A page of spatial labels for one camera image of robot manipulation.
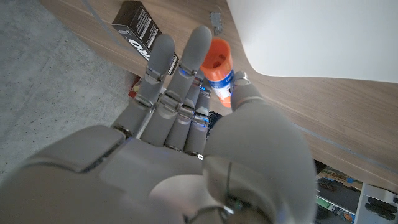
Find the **gray robotic palm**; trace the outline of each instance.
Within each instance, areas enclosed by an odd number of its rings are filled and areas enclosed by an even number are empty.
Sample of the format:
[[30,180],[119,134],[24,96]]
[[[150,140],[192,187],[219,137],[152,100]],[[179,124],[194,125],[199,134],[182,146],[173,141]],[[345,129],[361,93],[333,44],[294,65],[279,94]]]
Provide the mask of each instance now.
[[141,88],[111,128],[93,126],[26,160],[0,186],[0,223],[310,223],[315,169],[299,130],[246,74],[206,142],[201,26],[159,97],[174,53],[156,40]]

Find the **wooden table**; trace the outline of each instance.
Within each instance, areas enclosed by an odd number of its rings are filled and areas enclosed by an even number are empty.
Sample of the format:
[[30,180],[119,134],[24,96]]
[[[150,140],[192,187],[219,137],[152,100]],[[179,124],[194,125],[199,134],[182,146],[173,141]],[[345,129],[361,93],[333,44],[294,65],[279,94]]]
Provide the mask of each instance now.
[[[123,0],[40,2],[100,56],[144,74],[146,61],[111,27]],[[313,158],[398,192],[398,84],[261,75],[243,52],[225,0],[142,2],[160,30],[174,38],[179,57],[191,31],[202,24],[211,27],[209,13],[220,12],[223,32],[218,37],[229,42],[235,71],[245,71],[268,103],[303,131]],[[214,95],[211,109],[222,115],[231,112]]]

